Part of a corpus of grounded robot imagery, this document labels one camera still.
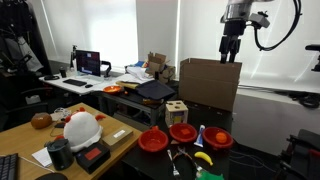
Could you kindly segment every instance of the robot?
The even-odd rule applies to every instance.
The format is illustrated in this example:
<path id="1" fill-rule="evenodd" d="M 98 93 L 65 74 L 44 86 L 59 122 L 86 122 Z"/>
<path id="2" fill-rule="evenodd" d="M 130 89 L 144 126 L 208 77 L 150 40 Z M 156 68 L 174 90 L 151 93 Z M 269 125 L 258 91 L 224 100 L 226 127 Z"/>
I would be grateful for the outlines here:
<path id="1" fill-rule="evenodd" d="M 295 18 L 287 35 L 277 44 L 271 47 L 263 47 L 258 40 L 257 31 L 261 28 L 268 28 L 270 25 L 267 20 L 268 15 L 265 12 L 250 14 L 251 5 L 253 2 L 269 2 L 273 0 L 229 0 L 226 11 L 221 18 L 221 23 L 225 24 L 223 36 L 221 38 L 219 52 L 221 53 L 220 62 L 227 62 L 228 54 L 230 53 L 229 63 L 233 63 L 236 54 L 239 52 L 241 40 L 239 36 L 244 34 L 247 26 L 253 26 L 255 32 L 255 42 L 260 50 L 271 51 L 285 41 L 293 32 L 298 24 L 301 16 L 301 0 L 293 0 L 295 5 Z"/>

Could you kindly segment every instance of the red object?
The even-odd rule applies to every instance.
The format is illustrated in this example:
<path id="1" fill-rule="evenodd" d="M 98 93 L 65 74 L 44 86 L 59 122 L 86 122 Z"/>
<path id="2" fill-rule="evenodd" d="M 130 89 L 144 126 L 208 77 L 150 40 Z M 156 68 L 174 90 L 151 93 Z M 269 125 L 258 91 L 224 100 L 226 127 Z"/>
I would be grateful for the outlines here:
<path id="1" fill-rule="evenodd" d="M 118 94 L 121 91 L 121 86 L 107 86 L 103 91 L 108 94 Z"/>
<path id="2" fill-rule="evenodd" d="M 168 136 L 159 130 L 158 126 L 143 132 L 139 137 L 139 146 L 149 152 L 157 152 L 168 145 Z"/>
<path id="3" fill-rule="evenodd" d="M 224 132 L 227 135 L 227 142 L 221 144 L 216 140 L 216 135 L 219 132 Z M 229 149 L 233 145 L 232 136 L 225 130 L 218 127 L 207 127 L 202 132 L 202 138 L 208 144 L 210 144 L 215 150 L 218 149 Z"/>
<path id="4" fill-rule="evenodd" d="M 197 139 L 197 130 L 187 123 L 177 123 L 170 127 L 170 135 L 179 142 L 192 142 Z"/>

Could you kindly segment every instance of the toy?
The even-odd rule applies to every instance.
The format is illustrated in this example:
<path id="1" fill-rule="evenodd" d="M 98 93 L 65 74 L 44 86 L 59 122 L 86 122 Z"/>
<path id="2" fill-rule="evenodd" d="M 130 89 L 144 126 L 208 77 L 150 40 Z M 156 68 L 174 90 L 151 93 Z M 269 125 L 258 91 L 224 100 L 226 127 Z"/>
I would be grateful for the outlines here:
<path id="1" fill-rule="evenodd" d="M 68 139 L 71 151 L 78 152 L 99 141 L 103 127 L 99 125 L 97 120 L 103 118 L 105 118 L 104 115 L 100 114 L 94 117 L 84 108 L 80 108 L 78 112 L 66 117 L 63 136 L 58 136 L 56 139 Z"/>

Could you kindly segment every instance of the office chair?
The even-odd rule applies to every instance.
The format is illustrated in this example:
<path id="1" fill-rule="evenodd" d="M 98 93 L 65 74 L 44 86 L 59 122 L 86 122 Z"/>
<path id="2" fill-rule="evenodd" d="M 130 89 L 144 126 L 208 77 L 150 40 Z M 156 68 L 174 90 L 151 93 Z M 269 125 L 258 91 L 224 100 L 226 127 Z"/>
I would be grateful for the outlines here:
<path id="1" fill-rule="evenodd" d="M 0 84 L 0 132 L 29 122 L 35 113 L 53 113 L 56 108 L 65 106 L 63 97 L 55 97 L 52 87 L 38 87 L 20 92 L 2 73 Z M 27 104 L 25 97 L 32 95 L 39 95 L 42 102 Z"/>

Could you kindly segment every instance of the toy banana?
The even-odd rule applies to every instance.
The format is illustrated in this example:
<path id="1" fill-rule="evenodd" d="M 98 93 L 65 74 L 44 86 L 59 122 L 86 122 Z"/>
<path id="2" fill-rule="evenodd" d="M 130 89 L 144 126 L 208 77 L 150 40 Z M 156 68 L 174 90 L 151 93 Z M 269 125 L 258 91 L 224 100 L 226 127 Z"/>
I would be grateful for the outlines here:
<path id="1" fill-rule="evenodd" d="M 204 152 L 198 151 L 198 152 L 196 152 L 196 153 L 194 154 L 194 156 L 197 157 L 197 158 L 202 158 L 202 159 L 204 159 L 205 161 L 207 161 L 207 162 L 210 164 L 210 166 L 213 165 L 210 156 L 209 156 L 208 154 L 204 153 Z"/>

